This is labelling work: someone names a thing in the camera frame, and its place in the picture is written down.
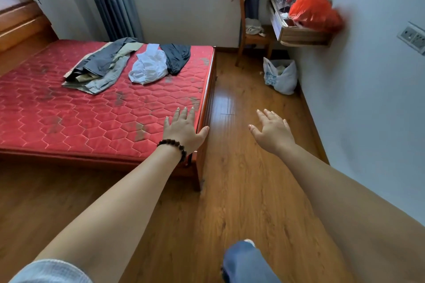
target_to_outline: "sleeve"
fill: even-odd
[[[93,283],[78,267],[62,260],[38,260],[25,266],[9,283]]]

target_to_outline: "quilted mattress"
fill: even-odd
[[[61,86],[63,75],[104,43],[58,40],[0,77],[0,152],[94,161],[141,162],[162,139],[164,118],[196,109],[197,125],[213,48],[192,46],[177,76],[148,84],[128,78],[98,95]],[[146,44],[136,53],[146,50]]]

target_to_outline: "blue jeans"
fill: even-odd
[[[223,279],[226,283],[281,283],[258,248],[239,241],[224,254]]]

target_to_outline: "hand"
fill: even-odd
[[[254,139],[264,150],[278,155],[280,151],[292,145],[295,145],[290,126],[286,120],[274,113],[273,111],[257,110],[263,130],[260,132],[254,125],[248,125]]]
[[[180,108],[177,108],[171,125],[168,117],[165,118],[163,138],[179,141],[189,155],[201,146],[210,130],[209,126],[204,126],[202,130],[196,134],[195,128],[193,127],[194,123],[195,109],[193,107],[189,114],[187,114],[187,108],[184,108],[181,113]]]

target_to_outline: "wooden shelf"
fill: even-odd
[[[292,19],[283,19],[276,0],[267,2],[274,34],[279,43],[288,47],[329,46],[333,35],[297,26]]]

